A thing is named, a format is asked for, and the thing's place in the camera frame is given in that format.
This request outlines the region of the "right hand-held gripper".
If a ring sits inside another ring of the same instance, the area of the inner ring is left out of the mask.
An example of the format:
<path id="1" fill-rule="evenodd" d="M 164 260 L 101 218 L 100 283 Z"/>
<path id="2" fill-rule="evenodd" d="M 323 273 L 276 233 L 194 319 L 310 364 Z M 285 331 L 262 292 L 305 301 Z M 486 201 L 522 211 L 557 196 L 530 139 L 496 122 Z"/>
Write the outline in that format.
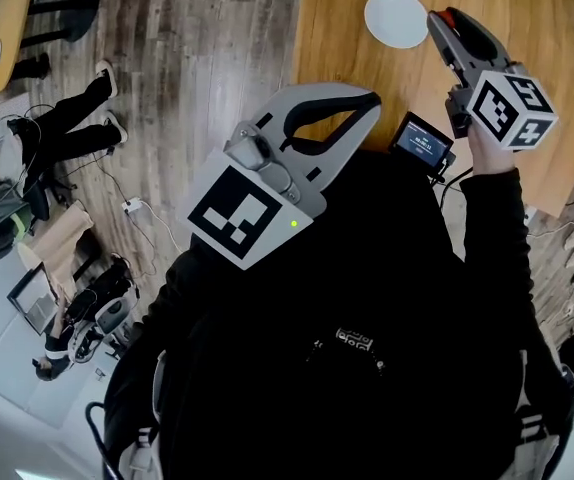
<path id="1" fill-rule="evenodd" d="M 455 138 L 476 123 L 504 150 L 533 150 L 557 124 L 538 79 L 511 62 L 500 41 L 467 13 L 431 10 L 427 27 L 445 64 L 458 78 L 445 102 Z M 462 55 L 467 61 L 461 62 Z"/>

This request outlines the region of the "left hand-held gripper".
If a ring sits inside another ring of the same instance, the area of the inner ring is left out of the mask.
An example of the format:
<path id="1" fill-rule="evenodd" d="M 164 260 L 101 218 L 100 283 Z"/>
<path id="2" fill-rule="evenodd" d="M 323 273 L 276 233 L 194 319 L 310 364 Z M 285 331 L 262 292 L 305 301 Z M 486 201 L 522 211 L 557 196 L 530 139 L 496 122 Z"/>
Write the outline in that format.
<path id="1" fill-rule="evenodd" d="M 351 115 L 324 140 L 292 137 L 344 112 Z M 324 82 L 280 89 L 258 121 L 241 121 L 225 147 L 210 153 L 186 200 L 188 228 L 249 269 L 325 212 L 326 185 L 316 178 L 337 176 L 380 115 L 380 97 L 362 87 Z"/>

